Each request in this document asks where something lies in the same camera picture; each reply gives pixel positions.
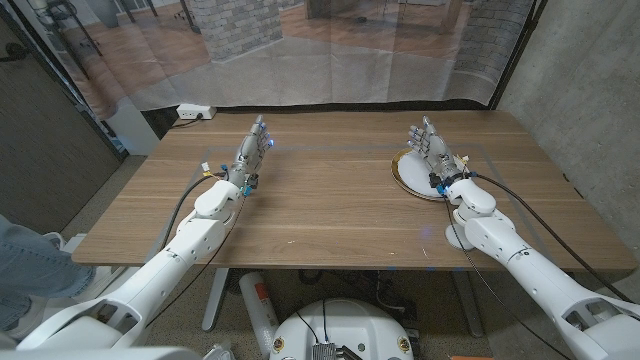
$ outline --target white cylinder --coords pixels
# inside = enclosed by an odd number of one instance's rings
[[[249,312],[253,333],[256,335],[262,358],[268,359],[273,345],[273,339],[278,330],[278,318],[273,310],[267,286],[262,275],[252,272],[240,279],[240,290],[244,304]]]

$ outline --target brick wall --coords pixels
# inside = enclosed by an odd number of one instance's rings
[[[282,38],[277,0],[191,0],[191,6],[214,61]]]
[[[304,3],[304,0],[278,0],[278,6],[281,9],[290,8],[295,5]]]
[[[497,83],[515,47],[532,0],[485,0],[474,5],[462,34],[454,71]]]

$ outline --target sheer curtain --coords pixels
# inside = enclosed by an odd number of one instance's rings
[[[487,104],[532,0],[29,0],[100,118],[140,110]]]

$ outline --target white robot body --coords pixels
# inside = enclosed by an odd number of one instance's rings
[[[413,360],[413,352],[404,328],[379,308],[354,299],[317,301],[291,315],[278,328],[271,360],[332,359],[328,348],[336,352],[346,347],[362,359]],[[326,320],[326,337],[324,324]],[[316,344],[315,335],[320,344]]]

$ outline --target wooden floor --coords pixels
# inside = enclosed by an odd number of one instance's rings
[[[450,34],[440,34],[445,6],[391,3],[383,13],[384,1],[361,0],[349,10],[330,18],[305,19],[304,6],[281,12],[282,33],[333,44],[366,47],[393,52],[453,60],[471,7],[463,4],[458,22]],[[366,17],[364,23],[356,22]]]
[[[361,0],[358,6],[331,18],[304,18],[304,6],[281,12],[285,36],[307,38],[334,44],[358,46],[425,57],[454,59],[470,7],[463,5],[455,31],[438,33],[444,6],[404,4]],[[156,84],[172,75],[184,73],[210,62],[202,35],[191,31],[188,23],[174,18],[180,4],[158,7],[158,17],[150,10],[134,12],[136,23],[122,14],[120,26],[109,29],[102,23],[87,25],[91,37],[99,43],[103,56],[88,47],[79,28],[65,36],[82,59],[87,79],[71,57],[61,54],[73,81],[101,119],[112,116],[115,104],[123,96]],[[366,16],[368,21],[355,19]]]
[[[202,35],[191,31],[187,21],[174,18],[182,10],[180,4],[156,10],[158,17],[150,10],[134,12],[135,24],[123,14],[118,16],[117,28],[109,29],[102,23],[86,26],[100,44],[102,57],[86,46],[79,28],[65,33],[91,80],[87,81],[68,55],[63,58],[65,65],[75,69],[71,71],[73,80],[100,118],[111,116],[113,104],[123,96],[211,60]]]

